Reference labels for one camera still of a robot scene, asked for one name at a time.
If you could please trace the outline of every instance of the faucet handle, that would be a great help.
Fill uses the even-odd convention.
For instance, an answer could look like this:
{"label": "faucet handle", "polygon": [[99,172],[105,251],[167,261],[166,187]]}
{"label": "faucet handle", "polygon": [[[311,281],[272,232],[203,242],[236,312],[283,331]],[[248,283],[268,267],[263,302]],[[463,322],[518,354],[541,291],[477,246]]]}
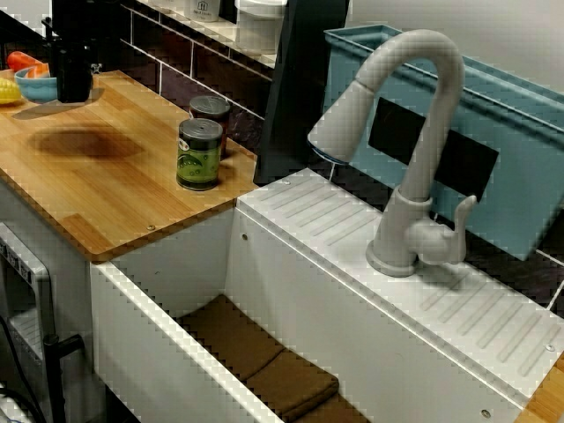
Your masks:
{"label": "faucet handle", "polygon": [[410,251],[431,265],[462,262],[466,256],[466,220],[477,202],[476,196],[469,196],[458,205],[454,231],[427,217],[413,223],[405,232]]}
{"label": "faucet handle", "polygon": [[460,263],[466,257],[466,220],[474,205],[478,202],[476,196],[469,196],[460,202],[455,210],[455,230],[448,231],[443,236],[450,238],[451,257],[449,263]]}

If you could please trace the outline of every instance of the white sink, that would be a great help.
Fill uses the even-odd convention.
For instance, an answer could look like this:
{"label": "white sink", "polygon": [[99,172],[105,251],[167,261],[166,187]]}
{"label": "white sink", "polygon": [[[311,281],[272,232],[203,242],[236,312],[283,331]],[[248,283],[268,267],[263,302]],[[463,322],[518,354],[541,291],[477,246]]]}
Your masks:
{"label": "white sink", "polygon": [[466,264],[378,273],[380,215],[306,169],[92,266],[97,374],[142,422],[280,422],[174,321],[225,293],[371,421],[513,423],[562,320]]}

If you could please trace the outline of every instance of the bowl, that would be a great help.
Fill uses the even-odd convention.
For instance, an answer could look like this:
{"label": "bowl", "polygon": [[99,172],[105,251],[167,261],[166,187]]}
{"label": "bowl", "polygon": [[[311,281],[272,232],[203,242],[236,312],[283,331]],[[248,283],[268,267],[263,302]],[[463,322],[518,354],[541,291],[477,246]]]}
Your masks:
{"label": "bowl", "polygon": [[21,95],[31,102],[38,104],[57,100],[56,78],[25,78],[30,69],[32,68],[19,70],[14,77],[21,91]]}

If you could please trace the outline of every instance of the blue bin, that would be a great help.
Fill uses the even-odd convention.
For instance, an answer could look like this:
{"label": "blue bin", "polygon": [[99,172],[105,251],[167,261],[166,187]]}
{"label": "blue bin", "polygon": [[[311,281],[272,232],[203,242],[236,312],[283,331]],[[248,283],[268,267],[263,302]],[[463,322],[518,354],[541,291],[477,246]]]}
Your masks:
{"label": "blue bin", "polygon": [[[354,79],[370,54],[401,32],[389,26],[325,31],[330,68],[324,110]],[[564,96],[464,57],[465,83],[451,129],[499,153],[468,230],[521,260],[534,251],[564,200]],[[389,187],[406,165],[368,145],[380,97],[426,116],[436,87],[434,65],[414,60],[398,68],[377,93],[351,166]],[[435,182],[433,210],[453,219],[464,198]]]}

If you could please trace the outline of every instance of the white container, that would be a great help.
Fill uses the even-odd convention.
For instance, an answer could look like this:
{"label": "white container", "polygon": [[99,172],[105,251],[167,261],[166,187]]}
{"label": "white container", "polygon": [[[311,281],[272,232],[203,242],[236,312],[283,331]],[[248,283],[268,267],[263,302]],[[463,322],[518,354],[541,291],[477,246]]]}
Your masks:
{"label": "white container", "polygon": [[237,45],[250,53],[278,51],[287,0],[235,0]]}
{"label": "white container", "polygon": [[219,19],[221,0],[186,0],[185,15],[200,22],[215,22]]}

